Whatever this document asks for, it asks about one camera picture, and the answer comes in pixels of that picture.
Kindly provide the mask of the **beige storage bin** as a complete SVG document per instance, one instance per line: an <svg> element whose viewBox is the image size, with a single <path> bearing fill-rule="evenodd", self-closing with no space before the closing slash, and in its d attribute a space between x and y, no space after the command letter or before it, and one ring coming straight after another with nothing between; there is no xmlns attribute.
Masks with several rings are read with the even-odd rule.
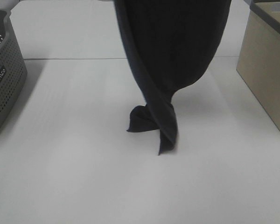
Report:
<svg viewBox="0 0 280 224"><path fill-rule="evenodd" d="M237 72L280 131L280 0L253 0Z"/></svg>

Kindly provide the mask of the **grey perforated plastic basket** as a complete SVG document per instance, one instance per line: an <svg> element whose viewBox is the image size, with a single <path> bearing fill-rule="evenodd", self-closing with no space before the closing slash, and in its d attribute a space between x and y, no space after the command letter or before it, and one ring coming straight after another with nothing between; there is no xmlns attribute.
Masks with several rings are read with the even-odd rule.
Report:
<svg viewBox="0 0 280 224"><path fill-rule="evenodd" d="M0 129L27 78L27 68L10 20L11 11L0 9Z"/></svg>

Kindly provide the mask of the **dark navy towel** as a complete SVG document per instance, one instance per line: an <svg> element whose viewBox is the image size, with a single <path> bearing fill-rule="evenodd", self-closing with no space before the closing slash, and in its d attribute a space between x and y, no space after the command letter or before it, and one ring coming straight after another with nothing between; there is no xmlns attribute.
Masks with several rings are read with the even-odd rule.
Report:
<svg viewBox="0 0 280 224"><path fill-rule="evenodd" d="M121 40L145 105L130 113L128 131L160 132L171 151L178 126L173 95L206 72L222 40L229 0L116 0Z"/></svg>

